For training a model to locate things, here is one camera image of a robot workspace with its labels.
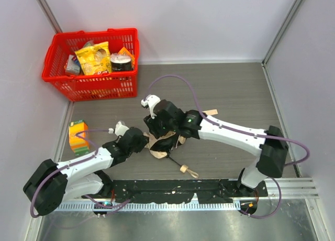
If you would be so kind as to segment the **beige and black umbrella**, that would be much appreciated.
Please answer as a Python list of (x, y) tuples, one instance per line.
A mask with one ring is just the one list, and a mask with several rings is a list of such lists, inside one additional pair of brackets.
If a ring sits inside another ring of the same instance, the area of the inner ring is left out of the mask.
[(166, 135), (156, 139), (150, 132), (144, 133), (149, 137), (149, 142), (145, 146), (149, 150), (152, 156), (157, 159), (167, 158), (176, 163), (180, 172), (189, 173), (193, 178), (199, 178), (199, 174), (191, 170), (187, 165), (182, 165), (171, 157), (171, 152), (179, 146), (185, 144), (189, 138), (199, 139), (198, 131), (202, 128), (200, 126), (204, 117), (207, 117), (206, 113), (201, 114), (197, 110), (189, 110), (183, 112), (177, 108), (175, 110), (171, 108), (163, 108), (157, 111), (159, 113), (168, 113), (172, 116), (171, 126), (172, 130)]

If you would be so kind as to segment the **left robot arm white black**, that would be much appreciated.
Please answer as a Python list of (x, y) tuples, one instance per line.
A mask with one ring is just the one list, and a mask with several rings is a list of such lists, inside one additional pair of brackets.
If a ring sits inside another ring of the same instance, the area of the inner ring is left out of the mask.
[(78, 196), (106, 196), (111, 191), (111, 180), (103, 171), (125, 162), (149, 143), (149, 137), (140, 129), (122, 122), (106, 132), (115, 134), (116, 140), (75, 159), (63, 162), (47, 159), (38, 166), (23, 187), (30, 200), (31, 217), (48, 215), (62, 202)]

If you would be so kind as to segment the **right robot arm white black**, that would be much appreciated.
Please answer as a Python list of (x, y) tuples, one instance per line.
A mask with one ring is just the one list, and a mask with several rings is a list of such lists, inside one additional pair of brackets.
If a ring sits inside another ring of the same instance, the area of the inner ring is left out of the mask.
[(142, 100), (141, 106), (150, 113), (144, 122), (149, 129), (147, 148), (154, 157), (168, 157), (174, 148), (189, 138), (212, 140), (237, 147), (256, 157), (239, 174), (236, 187), (241, 194), (252, 194), (266, 178), (282, 177), (288, 145), (280, 140), (282, 132), (279, 128), (246, 128), (197, 110), (184, 112), (172, 102), (155, 95)]

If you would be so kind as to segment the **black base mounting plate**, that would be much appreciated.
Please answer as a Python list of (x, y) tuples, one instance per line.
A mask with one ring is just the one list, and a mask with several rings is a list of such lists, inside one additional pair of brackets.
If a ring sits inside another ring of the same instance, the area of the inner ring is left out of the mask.
[(268, 192), (264, 181), (250, 190), (238, 187), (238, 181), (230, 179), (113, 180), (107, 195), (90, 196), (110, 199), (112, 195), (116, 203), (129, 200), (139, 204), (187, 204), (196, 195), (200, 204), (206, 204), (227, 203), (233, 198), (264, 198)]

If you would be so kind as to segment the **orange juice carton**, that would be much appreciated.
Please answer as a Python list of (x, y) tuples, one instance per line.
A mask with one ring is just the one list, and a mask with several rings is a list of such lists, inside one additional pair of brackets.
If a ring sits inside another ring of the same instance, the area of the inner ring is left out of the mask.
[(85, 130), (88, 130), (88, 125), (82, 119), (72, 121), (69, 124), (69, 145), (76, 156), (89, 153), (90, 144), (87, 140), (82, 139), (82, 137), (87, 137), (87, 133), (81, 133), (80, 137), (76, 136), (77, 133)]

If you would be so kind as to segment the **red plastic shopping basket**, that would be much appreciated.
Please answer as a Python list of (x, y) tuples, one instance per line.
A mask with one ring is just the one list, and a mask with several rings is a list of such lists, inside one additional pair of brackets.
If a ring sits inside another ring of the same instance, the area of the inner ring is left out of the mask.
[(41, 77), (74, 102), (136, 97), (139, 55), (135, 28), (58, 33)]

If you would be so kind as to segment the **black cd spindle case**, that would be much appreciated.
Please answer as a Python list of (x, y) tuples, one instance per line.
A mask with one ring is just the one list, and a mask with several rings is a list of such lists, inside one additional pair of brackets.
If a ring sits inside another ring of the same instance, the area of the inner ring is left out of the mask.
[(113, 72), (124, 72), (129, 71), (130, 59), (125, 59), (123, 56), (119, 56), (114, 53), (110, 56), (111, 70)]

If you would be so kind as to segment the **orange snack packet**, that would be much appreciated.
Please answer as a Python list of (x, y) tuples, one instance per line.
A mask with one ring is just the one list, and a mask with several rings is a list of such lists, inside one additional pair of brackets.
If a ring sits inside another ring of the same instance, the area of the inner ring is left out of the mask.
[(135, 67), (135, 57), (126, 47), (123, 47), (122, 49), (120, 49), (117, 54), (119, 56), (123, 56), (125, 59), (130, 59), (130, 66), (128, 67), (129, 71), (134, 69), (134, 67)]

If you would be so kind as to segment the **yellow chips bag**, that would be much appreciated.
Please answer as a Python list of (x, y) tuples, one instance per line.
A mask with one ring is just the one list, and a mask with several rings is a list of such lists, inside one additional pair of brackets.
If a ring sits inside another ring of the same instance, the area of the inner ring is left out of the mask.
[(111, 73), (108, 41), (83, 47), (75, 51), (84, 75), (100, 75)]

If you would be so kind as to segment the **grey small box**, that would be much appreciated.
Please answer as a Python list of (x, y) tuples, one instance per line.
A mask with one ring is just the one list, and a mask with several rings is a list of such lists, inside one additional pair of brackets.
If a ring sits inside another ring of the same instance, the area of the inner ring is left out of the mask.
[(73, 59), (74, 59), (74, 55), (70, 54), (64, 66), (65, 73), (79, 75), (81, 71), (81, 67)]

